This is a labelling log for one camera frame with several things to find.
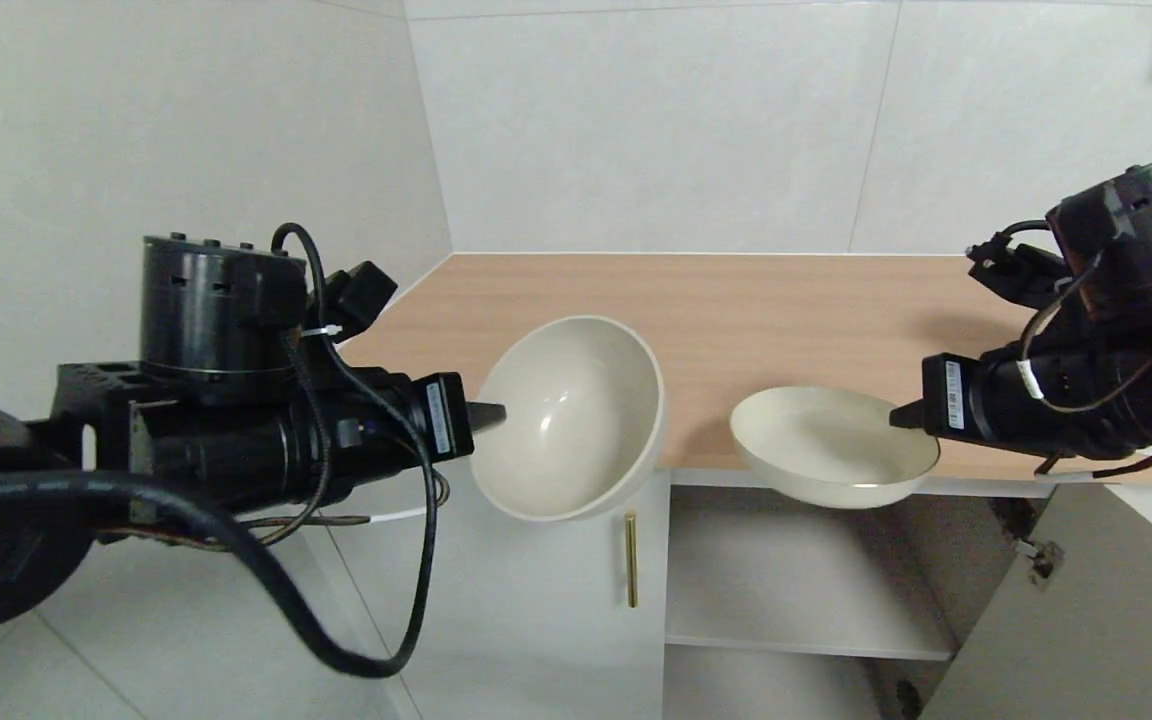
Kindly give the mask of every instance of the black connector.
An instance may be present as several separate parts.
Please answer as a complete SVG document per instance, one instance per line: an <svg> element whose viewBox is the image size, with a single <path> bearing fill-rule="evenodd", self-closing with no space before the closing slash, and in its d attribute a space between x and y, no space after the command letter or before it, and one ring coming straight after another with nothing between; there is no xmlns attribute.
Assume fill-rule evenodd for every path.
<svg viewBox="0 0 1152 720"><path fill-rule="evenodd" d="M397 283L393 278L371 262L361 264L348 273L339 270L328 278L326 285L326 319L342 328L332 338L333 342L344 342L370 328L397 291ZM308 308L306 316L317 317L314 304Z"/></svg>

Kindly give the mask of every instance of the white plate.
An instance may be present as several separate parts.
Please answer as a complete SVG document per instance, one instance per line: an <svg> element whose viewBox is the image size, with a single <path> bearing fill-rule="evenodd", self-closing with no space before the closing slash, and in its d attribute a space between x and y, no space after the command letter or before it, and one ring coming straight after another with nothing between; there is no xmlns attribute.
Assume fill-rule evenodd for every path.
<svg viewBox="0 0 1152 720"><path fill-rule="evenodd" d="M824 507L909 497L941 457L922 430L894 429L890 402L824 387L776 387L732 411L741 458L770 487Z"/></svg>

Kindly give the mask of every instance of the gold cabinet handle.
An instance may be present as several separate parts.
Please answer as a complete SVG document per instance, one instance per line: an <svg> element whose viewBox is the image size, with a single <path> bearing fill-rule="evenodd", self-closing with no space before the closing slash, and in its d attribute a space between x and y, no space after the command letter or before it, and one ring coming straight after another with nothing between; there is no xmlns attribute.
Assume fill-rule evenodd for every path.
<svg viewBox="0 0 1152 720"><path fill-rule="evenodd" d="M626 513L626 568L630 577L630 607L639 606L639 529L637 515Z"/></svg>

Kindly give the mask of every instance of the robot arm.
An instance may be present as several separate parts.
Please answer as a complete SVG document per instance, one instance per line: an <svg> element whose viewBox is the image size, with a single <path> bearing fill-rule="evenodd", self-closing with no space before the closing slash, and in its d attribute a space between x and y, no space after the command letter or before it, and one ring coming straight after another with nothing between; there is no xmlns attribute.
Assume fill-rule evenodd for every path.
<svg viewBox="0 0 1152 720"><path fill-rule="evenodd" d="M305 262L283 250L293 234L312 295ZM46 419L0 411L0 623L44 601L93 541L139 536L234 552L321 660L397 673L429 591L444 498L433 464L471 454L472 432L505 410L467 402L457 373L412 379L340 359L334 342L370 327L394 290L370 263L325 278L300 225L279 228L268 251L145 237L138 359L61 365ZM86 473L84 432L94 434ZM417 602L396 655L372 660L321 632L266 547L358 484L415 467L429 495ZM293 502L305 509L291 518L234 518Z"/></svg>
<svg viewBox="0 0 1152 720"><path fill-rule="evenodd" d="M1064 259L1009 248L1015 232L1036 229L1055 234ZM1039 310L1036 323L979 359L924 359L923 399L890 423L1048 458L1152 446L1152 164L1011 225L968 258L1002 300Z"/></svg>

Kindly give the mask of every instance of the cabinet door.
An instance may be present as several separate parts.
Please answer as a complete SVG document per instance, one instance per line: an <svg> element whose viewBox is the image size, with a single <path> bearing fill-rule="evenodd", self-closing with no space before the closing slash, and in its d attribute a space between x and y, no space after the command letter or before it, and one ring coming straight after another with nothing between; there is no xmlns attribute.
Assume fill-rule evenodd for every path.
<svg viewBox="0 0 1152 720"><path fill-rule="evenodd" d="M424 720L660 717L669 478L658 471L626 506L536 524L495 509L467 462L440 468L434 578L420 643L402 679ZM419 505L420 478L357 488L329 511ZM639 607L627 600L626 511L637 514ZM379 624L397 647L411 608L422 520L333 529Z"/></svg>
<svg viewBox="0 0 1152 720"><path fill-rule="evenodd" d="M1046 591L1016 560L923 717L1152 717L1152 525L1107 488L1058 488L1033 532L1064 563Z"/></svg>

